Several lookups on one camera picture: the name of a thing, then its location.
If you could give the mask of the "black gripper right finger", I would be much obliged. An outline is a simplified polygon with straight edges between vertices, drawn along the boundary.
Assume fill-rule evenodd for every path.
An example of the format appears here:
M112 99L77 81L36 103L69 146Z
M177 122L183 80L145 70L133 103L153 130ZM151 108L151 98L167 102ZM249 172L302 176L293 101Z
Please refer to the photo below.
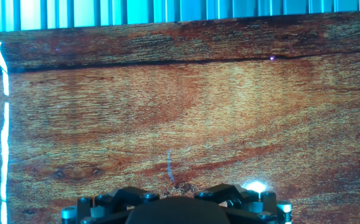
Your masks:
M239 184L219 184L194 194L195 199L221 204L230 223L292 224L292 204L273 191L255 191Z

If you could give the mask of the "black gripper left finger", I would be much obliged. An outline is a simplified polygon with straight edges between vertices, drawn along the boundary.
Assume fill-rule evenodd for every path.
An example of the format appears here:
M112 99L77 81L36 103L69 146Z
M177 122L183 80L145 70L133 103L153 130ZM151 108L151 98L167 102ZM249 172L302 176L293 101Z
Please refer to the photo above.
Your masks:
M136 187L115 188L107 194L80 197L61 210L62 224L125 223L135 208L159 200L159 194Z

